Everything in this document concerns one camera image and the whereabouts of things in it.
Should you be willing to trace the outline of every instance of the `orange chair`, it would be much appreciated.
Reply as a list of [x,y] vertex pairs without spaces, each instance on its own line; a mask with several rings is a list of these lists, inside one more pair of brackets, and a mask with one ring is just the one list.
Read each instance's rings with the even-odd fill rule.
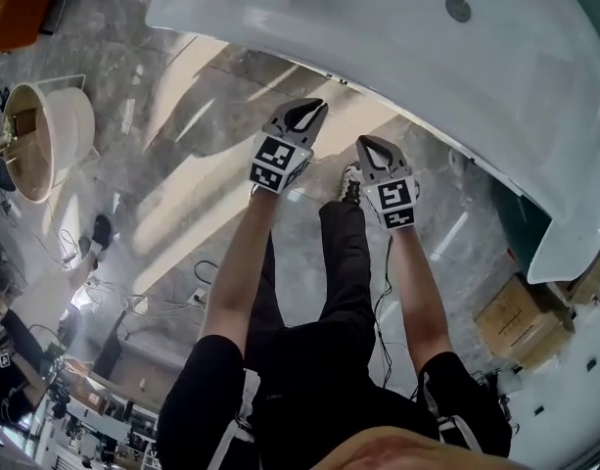
[[32,45],[52,0],[0,0],[0,52]]

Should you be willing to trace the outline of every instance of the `gray tiled floor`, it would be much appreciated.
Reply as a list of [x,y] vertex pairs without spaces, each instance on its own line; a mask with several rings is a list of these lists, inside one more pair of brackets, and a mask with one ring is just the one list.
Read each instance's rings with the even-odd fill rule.
[[[403,148],[421,183],[418,229],[454,346],[471,370],[491,367],[472,315],[515,268],[505,253],[486,174],[470,165],[457,177],[448,166],[447,147],[427,131],[313,71],[205,37],[147,28],[149,1],[67,0],[53,37],[0,57],[0,88],[86,73],[101,154],[98,162],[71,172],[50,197],[51,209],[13,196],[17,227],[0,214],[0,240],[26,281],[58,269],[63,251],[72,252],[55,232],[66,229],[76,238],[97,212],[107,212],[118,238],[95,274],[102,285],[89,290],[95,303],[83,309],[85,334],[101,342],[125,294],[150,295],[153,314],[172,308],[162,300],[186,301],[197,287],[195,262],[220,261],[236,214],[248,201],[250,136],[278,104],[319,95],[331,103],[331,115],[314,163],[281,205],[273,233],[278,299],[287,324],[316,318],[323,305],[318,210],[336,195],[341,172],[354,158],[356,136],[371,132]],[[375,301],[384,290],[388,237],[367,217]],[[393,357],[390,386],[410,394],[415,379],[395,301],[396,291],[382,306]],[[130,314],[124,324],[130,341],[179,362],[197,337],[187,318],[197,323],[201,312]],[[382,382],[378,352],[370,370]]]

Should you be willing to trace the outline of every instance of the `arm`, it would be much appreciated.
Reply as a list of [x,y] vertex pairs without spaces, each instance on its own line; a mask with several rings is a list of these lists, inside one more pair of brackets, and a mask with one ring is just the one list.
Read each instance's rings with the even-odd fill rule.
[[250,315],[277,204],[277,195],[262,188],[255,191],[212,284],[200,339],[224,336],[245,355]]
[[413,226],[393,233],[393,255],[406,342],[417,374],[433,356],[452,352],[437,283]]

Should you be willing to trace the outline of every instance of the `person wearing black shirt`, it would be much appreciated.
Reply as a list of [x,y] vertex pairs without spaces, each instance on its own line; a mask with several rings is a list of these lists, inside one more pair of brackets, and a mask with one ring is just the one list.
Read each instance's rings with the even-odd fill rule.
[[341,196],[319,213],[327,299],[317,322],[293,328],[275,294],[279,197],[254,192],[162,408],[163,470],[516,468],[483,455],[507,457],[511,428],[452,349],[414,226],[392,234],[392,254],[419,394],[413,401],[369,378],[376,338],[362,181],[351,163]]

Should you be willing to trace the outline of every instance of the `black t-shirt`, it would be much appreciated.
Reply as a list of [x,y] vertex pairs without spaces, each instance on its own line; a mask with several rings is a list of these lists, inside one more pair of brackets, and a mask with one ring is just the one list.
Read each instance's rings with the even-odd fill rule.
[[[222,468],[307,469],[354,434],[394,426],[438,439],[435,417],[422,406],[376,387],[346,362],[336,336],[327,349],[281,342],[259,371],[260,387],[250,422],[255,444],[233,442]],[[321,347],[319,337],[310,343]],[[158,450],[162,468],[207,468],[228,423],[241,406],[245,372],[230,340],[200,340],[162,408]]]

